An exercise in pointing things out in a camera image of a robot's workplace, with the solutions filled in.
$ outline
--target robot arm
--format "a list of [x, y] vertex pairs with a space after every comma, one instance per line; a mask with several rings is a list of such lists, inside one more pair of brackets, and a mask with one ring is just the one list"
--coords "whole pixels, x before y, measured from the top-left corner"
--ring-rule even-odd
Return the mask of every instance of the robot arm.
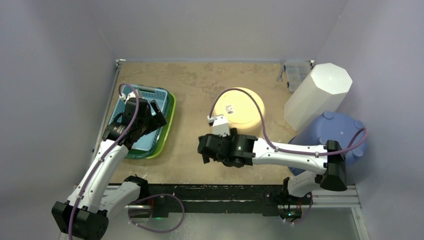
[[[108, 227], [108, 218], [116, 215], [127, 204], [149, 195], [148, 192], [143, 192], [148, 189], [146, 187], [147, 181], [130, 176], [112, 194], [104, 197], [104, 192], [112, 175], [133, 144], [142, 136], [167, 124], [166, 118], [155, 101], [148, 102], [139, 97], [137, 115], [130, 129], [107, 152], [130, 125], [136, 112], [136, 105], [135, 95], [129, 94], [125, 100], [124, 112], [117, 115], [106, 127], [96, 158], [80, 184], [65, 203], [57, 201], [54, 204], [51, 212], [61, 232], [69, 233], [70, 216], [75, 207], [72, 235], [85, 240], [99, 240]], [[81, 194], [83, 185], [86, 185], [86, 187]]]
[[[244, 165], [271, 164], [305, 169], [298, 176], [288, 180], [288, 194], [303, 197], [307, 193], [325, 189], [330, 191], [345, 191], [346, 164], [344, 156], [320, 155], [341, 149], [336, 141], [328, 141], [326, 145], [301, 146], [272, 142], [277, 149], [271, 147], [263, 138], [251, 135], [237, 134], [235, 128], [230, 129], [228, 120], [223, 115], [208, 118], [211, 133], [199, 137], [197, 152], [202, 154], [203, 162], [221, 162], [227, 167], [241, 168]], [[313, 153], [295, 154], [278, 151]]]

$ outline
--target green plastic tray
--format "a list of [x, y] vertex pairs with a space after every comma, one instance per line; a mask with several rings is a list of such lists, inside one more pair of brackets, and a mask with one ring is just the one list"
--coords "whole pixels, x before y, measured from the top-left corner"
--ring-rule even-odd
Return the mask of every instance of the green plastic tray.
[[131, 149], [129, 153], [126, 155], [126, 159], [152, 159], [161, 154], [164, 149], [165, 143], [168, 139], [168, 134], [171, 129], [172, 121], [174, 118], [175, 108], [177, 104], [177, 100], [175, 95], [168, 92], [167, 96], [167, 106], [165, 110], [165, 116], [167, 120], [167, 124], [163, 126], [162, 132], [158, 137], [155, 145], [149, 151], [142, 151], [137, 149]]

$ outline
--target tan work surface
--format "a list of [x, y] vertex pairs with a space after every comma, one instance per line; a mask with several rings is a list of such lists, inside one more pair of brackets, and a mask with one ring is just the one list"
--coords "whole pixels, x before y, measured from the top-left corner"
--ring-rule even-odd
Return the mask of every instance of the tan work surface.
[[285, 166], [226, 167], [203, 164], [197, 153], [198, 137], [208, 134], [207, 115], [223, 90], [248, 88], [265, 104], [265, 125], [271, 141], [288, 143], [296, 132], [284, 120], [284, 104], [290, 97], [286, 81], [277, 82], [279, 63], [126, 62], [119, 74], [107, 120], [118, 99], [121, 83], [160, 87], [176, 97], [176, 109], [162, 153], [152, 159], [124, 159], [111, 183], [137, 174], [149, 183], [165, 184], [282, 184], [292, 176]]

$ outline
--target label sticker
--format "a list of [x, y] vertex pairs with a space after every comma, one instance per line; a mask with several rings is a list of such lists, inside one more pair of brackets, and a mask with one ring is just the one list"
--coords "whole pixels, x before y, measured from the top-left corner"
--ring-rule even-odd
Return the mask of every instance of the label sticker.
[[225, 110], [226, 110], [226, 114], [233, 114], [234, 113], [233, 105], [225, 106]]

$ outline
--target blue plastic tub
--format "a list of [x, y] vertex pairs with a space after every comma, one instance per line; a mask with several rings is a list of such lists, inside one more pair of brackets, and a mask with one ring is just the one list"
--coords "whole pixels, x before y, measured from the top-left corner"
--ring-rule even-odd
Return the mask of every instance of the blue plastic tub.
[[[143, 85], [134, 85], [132, 86], [136, 89], [139, 89], [142, 93], [142, 97], [146, 99], [148, 102], [155, 100], [157, 105], [159, 106], [162, 113], [165, 112], [167, 107], [167, 100], [168, 100], [168, 91], [161, 89], [161, 88], [154, 88], [149, 86], [143, 86]], [[128, 95], [131, 93], [131, 88], [128, 86], [124, 86], [122, 88], [122, 93], [125, 95]], [[109, 120], [109, 124], [112, 122], [112, 120], [120, 113], [122, 113], [125, 109], [125, 102], [122, 99], [118, 99], [118, 102], [116, 103], [115, 109], [113, 110], [112, 117]], [[141, 137], [136, 143], [132, 145], [132, 149], [141, 150], [141, 151], [149, 151], [156, 143], [156, 141], [159, 139], [159, 136], [161, 134], [162, 127], [157, 129], [156, 131], [153, 131], [143, 137]]]

